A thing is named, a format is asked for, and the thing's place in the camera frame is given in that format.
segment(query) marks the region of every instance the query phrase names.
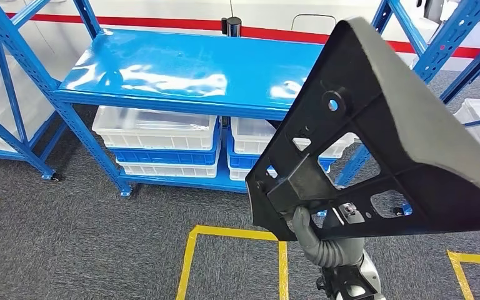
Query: red wall stripe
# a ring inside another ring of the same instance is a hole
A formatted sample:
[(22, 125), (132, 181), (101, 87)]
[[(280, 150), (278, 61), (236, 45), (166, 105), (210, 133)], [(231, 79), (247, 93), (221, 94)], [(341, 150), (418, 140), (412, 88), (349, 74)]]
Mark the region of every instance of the red wall stripe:
[[(197, 20), (197, 19), (159, 19), (153, 17), (106, 17), (99, 16), (98, 22), (102, 25), (117, 26), (142, 26), (155, 28), (179, 28), (198, 30), (221, 30), (219, 20)], [(59, 22), (59, 23), (82, 23), (80, 16), (60, 14), (37, 14), (32, 17), (34, 21)], [(274, 39), (277, 41), (291, 41), (303, 43), (324, 44), (328, 38), (326, 34), (309, 32), (297, 32), (279, 29), (268, 29), (258, 27), (242, 27), (242, 36), (247, 38)], [(409, 42), (388, 41), (391, 47), (399, 53), (415, 53)], [(475, 58), (480, 52), (479, 48), (459, 47), (453, 53), (455, 58)]]

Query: black cylinder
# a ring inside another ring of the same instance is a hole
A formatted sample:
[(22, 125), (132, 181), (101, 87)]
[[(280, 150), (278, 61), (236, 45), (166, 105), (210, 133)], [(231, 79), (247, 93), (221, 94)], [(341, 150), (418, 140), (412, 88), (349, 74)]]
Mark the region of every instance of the black cylinder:
[(229, 17), (226, 20), (227, 36), (240, 36), (242, 20), (239, 17)]

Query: gray carpet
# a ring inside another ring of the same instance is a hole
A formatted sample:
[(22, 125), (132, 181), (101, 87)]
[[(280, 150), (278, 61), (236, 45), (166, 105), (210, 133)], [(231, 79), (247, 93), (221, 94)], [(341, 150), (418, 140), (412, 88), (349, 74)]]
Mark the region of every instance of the gray carpet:
[[(454, 75), (440, 73), (431, 88), (440, 93)], [(480, 98), (480, 78), (451, 109), (464, 98)], [(94, 108), (79, 111), (90, 124)], [(26, 163), (0, 160), (0, 299), (174, 299), (195, 225), (260, 230), (243, 194), (140, 185), (120, 198), (70, 132), (48, 163), (66, 180), (44, 182)], [(356, 180), (375, 171), (369, 163)], [(480, 232), (366, 241), (389, 300), (463, 299), (447, 249), (480, 253)], [(186, 299), (277, 299), (277, 254), (276, 242), (199, 236)], [(290, 299), (325, 299), (315, 287), (318, 269), (295, 242), (288, 260)], [(480, 299), (480, 264), (462, 266)]]

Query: black plastic panel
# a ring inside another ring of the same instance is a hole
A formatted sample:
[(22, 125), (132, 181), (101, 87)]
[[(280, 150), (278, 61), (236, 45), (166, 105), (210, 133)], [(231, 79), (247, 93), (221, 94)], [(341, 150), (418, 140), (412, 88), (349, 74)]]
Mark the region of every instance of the black plastic panel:
[[(348, 132), (381, 172), (338, 188), (318, 156)], [(311, 144), (300, 151), (295, 137)], [(315, 213), (354, 203), (370, 216), (360, 224), (342, 217), (344, 226), (318, 231), (321, 239), (480, 230), (480, 145), (361, 18), (337, 24), (246, 182), (253, 224), (282, 241), (296, 239), (286, 220), (298, 205)], [(370, 198), (388, 190), (401, 193), (413, 214), (381, 217)]]

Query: yellow floor marking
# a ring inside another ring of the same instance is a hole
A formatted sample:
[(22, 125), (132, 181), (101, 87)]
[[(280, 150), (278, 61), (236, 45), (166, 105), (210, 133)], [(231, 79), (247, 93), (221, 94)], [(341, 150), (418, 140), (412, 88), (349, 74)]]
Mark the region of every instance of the yellow floor marking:
[(470, 290), (470, 286), (468, 286), (468, 281), (466, 280), (466, 276), (464, 275), (461, 263), (480, 264), (480, 254), (468, 254), (448, 251), (448, 257), (450, 258), (450, 261), (452, 263), (452, 267), (457, 276), (457, 281), (459, 281), (459, 285), (461, 286), (461, 291), (465, 300), (474, 300), (474, 295)]
[(288, 244), (279, 242), (279, 298), (288, 300)]
[[(242, 239), (260, 239), (263, 241), (278, 241), (271, 232), (255, 231), (236, 228), (214, 227), (196, 225), (189, 233), (187, 246), (185, 248), (185, 256), (183, 257), (183, 269), (179, 278), (179, 286), (177, 287), (176, 300), (184, 300), (187, 293), (189, 283), (190, 269), (192, 266), (192, 258), (194, 257), (194, 249), (196, 248), (196, 239), (198, 234), (207, 234), (212, 236), (227, 236)], [(279, 246), (279, 298), (280, 300), (288, 300), (288, 250), (286, 242), (278, 242)]]

